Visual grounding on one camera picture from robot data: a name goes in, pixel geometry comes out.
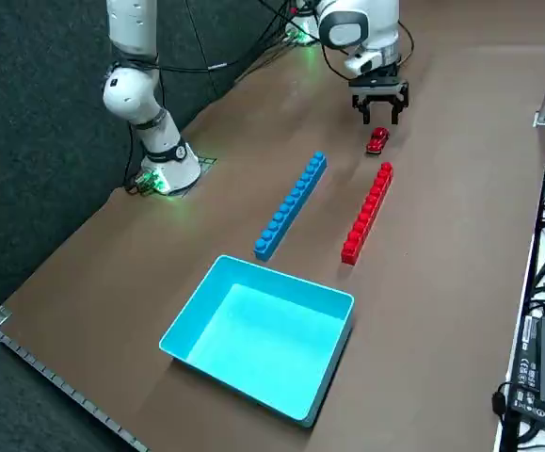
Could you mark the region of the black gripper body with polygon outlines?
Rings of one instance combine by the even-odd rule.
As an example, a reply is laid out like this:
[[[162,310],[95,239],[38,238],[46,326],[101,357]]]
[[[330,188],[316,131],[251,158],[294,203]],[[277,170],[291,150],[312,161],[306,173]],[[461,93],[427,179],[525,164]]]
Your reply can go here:
[[[409,99],[409,83],[399,75],[396,65],[377,68],[361,74],[348,83],[352,100],[361,102],[364,98],[394,96],[399,101]]]

